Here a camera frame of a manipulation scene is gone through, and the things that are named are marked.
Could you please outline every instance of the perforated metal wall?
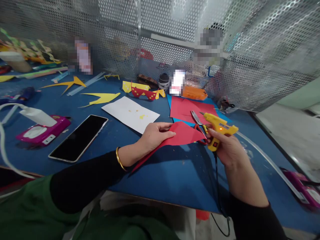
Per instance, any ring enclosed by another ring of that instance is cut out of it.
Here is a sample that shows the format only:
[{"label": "perforated metal wall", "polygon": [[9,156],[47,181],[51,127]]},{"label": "perforated metal wall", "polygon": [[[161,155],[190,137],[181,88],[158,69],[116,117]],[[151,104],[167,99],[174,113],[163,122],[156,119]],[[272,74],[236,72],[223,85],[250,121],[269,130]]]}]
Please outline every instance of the perforated metal wall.
[{"label": "perforated metal wall", "polygon": [[[223,29],[230,56],[211,68],[214,77],[203,66],[179,66],[188,70],[187,84],[245,110],[262,111],[320,75],[318,0],[142,0],[142,27],[190,42],[199,29]],[[192,60],[189,49],[157,42],[141,46],[161,62]]]},{"label": "perforated metal wall", "polygon": [[[157,79],[170,71],[155,68],[159,63],[185,66],[188,84],[210,97],[227,95],[245,110],[261,111],[320,76],[319,0],[12,0],[1,6],[0,27],[26,43],[43,40],[57,58],[66,60],[67,43],[83,37],[95,49],[96,67]],[[230,54],[211,68],[213,77],[208,66],[192,64],[192,48],[152,38],[190,45],[205,28],[223,30]]]},{"label": "perforated metal wall", "polygon": [[67,60],[67,44],[82,37],[91,44],[96,68],[133,79],[138,73],[138,6],[127,0],[1,1],[0,27],[27,45],[44,41]]}]

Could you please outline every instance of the blue table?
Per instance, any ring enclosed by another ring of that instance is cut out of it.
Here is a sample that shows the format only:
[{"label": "blue table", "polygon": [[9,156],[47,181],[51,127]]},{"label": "blue table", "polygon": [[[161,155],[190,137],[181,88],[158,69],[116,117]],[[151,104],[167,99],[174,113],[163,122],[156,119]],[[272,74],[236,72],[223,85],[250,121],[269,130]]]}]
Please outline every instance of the blue table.
[{"label": "blue table", "polygon": [[[13,79],[9,82],[0,83],[0,95],[14,94],[16,91],[28,86],[34,86],[37,90],[42,86],[52,84],[49,80],[54,76],[56,74],[31,80]],[[85,82],[92,76],[83,75],[79,76],[79,78]],[[62,81],[72,80],[71,76],[67,76]],[[153,102],[149,102],[145,98],[134,98],[131,93],[127,94],[122,91],[122,80],[124,79],[120,79],[120,81],[114,78],[109,78],[108,81],[102,79],[80,93],[120,92],[120,96],[115,100],[122,96],[127,96],[143,107],[159,113],[160,117],[157,121],[172,122],[172,119],[169,118],[170,110],[166,98],[160,96],[158,100]],[[32,126],[33,122],[21,116],[18,111],[5,126],[8,158],[18,169],[39,175],[49,175],[70,166],[69,163],[49,159],[48,154],[90,114],[107,117],[109,122],[79,162],[113,151],[118,146],[132,144],[139,139],[139,133],[103,111],[101,109],[103,104],[78,108],[96,100],[96,97],[80,94],[74,96],[64,94],[61,96],[64,90],[65,86],[44,88],[41,92],[37,92],[36,96],[27,104],[30,107],[42,109],[47,114],[72,117],[72,123],[67,128],[69,131],[61,134],[49,146],[39,150],[27,150],[19,146],[19,141],[15,139],[15,136]],[[2,110],[0,118],[3,119],[8,111],[8,109]],[[278,166],[294,170],[247,112],[238,110],[229,114],[228,117],[233,121],[234,125],[239,127],[240,132],[259,145]],[[253,152],[251,162],[261,179],[267,197],[281,224],[285,227],[317,233],[320,226],[320,216],[302,208],[269,163],[253,147],[248,146],[247,149]],[[4,166],[2,159],[0,159],[0,165]],[[219,183],[222,189],[228,189],[221,163],[218,165],[218,170]],[[214,172],[213,154],[207,150],[207,147],[198,143],[174,147],[165,146],[159,149],[138,171],[132,175],[127,174],[120,182],[110,187],[109,190],[195,209],[218,212],[215,201],[216,182],[214,180]]]}]

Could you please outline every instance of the green clothing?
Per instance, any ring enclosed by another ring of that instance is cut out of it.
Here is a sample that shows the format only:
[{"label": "green clothing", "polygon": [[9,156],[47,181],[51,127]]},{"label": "green clothing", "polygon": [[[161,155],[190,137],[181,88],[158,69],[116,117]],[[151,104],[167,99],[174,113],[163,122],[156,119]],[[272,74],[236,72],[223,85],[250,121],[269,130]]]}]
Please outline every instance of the green clothing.
[{"label": "green clothing", "polygon": [[[62,239],[80,212],[65,214],[52,202],[52,176],[29,182],[0,203],[1,239]],[[127,205],[108,212],[96,206],[78,225],[73,239],[178,239],[156,208]]]}]

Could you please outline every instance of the bracelet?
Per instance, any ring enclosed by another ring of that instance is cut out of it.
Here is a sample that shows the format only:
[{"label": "bracelet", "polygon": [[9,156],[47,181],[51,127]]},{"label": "bracelet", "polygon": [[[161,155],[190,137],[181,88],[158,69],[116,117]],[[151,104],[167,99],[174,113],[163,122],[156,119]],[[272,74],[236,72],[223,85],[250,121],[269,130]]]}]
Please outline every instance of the bracelet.
[{"label": "bracelet", "polygon": [[116,149],[116,155],[117,155],[118,163],[120,164],[121,168],[122,168],[125,172],[127,172],[127,170],[122,166],[122,164],[121,164],[121,162],[120,162],[119,155],[118,155],[118,149],[119,149],[119,147],[117,147],[117,149]]}]

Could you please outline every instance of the hot glue gun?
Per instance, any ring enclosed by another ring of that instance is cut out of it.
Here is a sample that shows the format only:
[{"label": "hot glue gun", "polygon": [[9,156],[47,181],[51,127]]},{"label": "hot glue gun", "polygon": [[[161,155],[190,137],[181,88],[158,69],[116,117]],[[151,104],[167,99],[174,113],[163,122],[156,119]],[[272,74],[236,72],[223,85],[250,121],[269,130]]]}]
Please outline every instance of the hot glue gun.
[{"label": "hot glue gun", "polygon": [[[221,134],[229,134],[229,135],[233,135],[235,134],[239,128],[237,128],[235,125],[233,126],[228,126],[227,125],[227,121],[213,115],[210,113],[203,113],[200,112],[204,118],[212,124],[212,127],[215,131],[221,133]],[[219,147],[220,141],[217,138],[213,138],[213,140],[211,141],[211,143],[208,144],[208,148],[210,151],[215,152],[218,147]]]}]

